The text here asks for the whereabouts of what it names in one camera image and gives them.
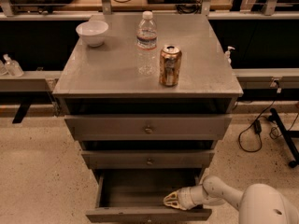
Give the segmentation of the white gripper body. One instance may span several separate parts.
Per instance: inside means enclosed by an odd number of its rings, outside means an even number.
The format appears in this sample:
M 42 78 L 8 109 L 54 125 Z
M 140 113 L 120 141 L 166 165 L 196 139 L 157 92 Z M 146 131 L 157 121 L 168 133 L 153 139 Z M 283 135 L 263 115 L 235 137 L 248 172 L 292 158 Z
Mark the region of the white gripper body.
M 201 185 L 178 190 L 178 204 L 182 210 L 190 210 L 203 204 L 206 197 L 207 193 Z

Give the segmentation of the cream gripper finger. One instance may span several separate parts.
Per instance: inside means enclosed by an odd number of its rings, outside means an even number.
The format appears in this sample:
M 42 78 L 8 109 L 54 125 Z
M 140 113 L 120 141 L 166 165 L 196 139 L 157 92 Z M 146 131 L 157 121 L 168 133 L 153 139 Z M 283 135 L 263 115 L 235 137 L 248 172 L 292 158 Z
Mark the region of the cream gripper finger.
M 165 206 L 172 207 L 179 210 L 186 210 L 186 207 L 179 203 L 178 201 L 170 201 L 170 202 L 164 202 Z
M 173 191 L 164 197 L 164 203 L 177 203 L 178 202 L 178 192 Z

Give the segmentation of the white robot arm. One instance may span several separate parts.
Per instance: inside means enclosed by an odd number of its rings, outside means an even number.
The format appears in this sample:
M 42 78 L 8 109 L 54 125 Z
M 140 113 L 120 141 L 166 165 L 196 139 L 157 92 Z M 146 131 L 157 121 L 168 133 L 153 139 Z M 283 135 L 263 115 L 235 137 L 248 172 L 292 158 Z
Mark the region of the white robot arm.
M 240 191 L 208 175 L 200 185 L 181 188 L 164 197 L 164 205 L 180 210 L 223 202 L 238 211 L 239 224 L 299 224 L 298 209 L 279 191 L 265 184 L 253 184 Z

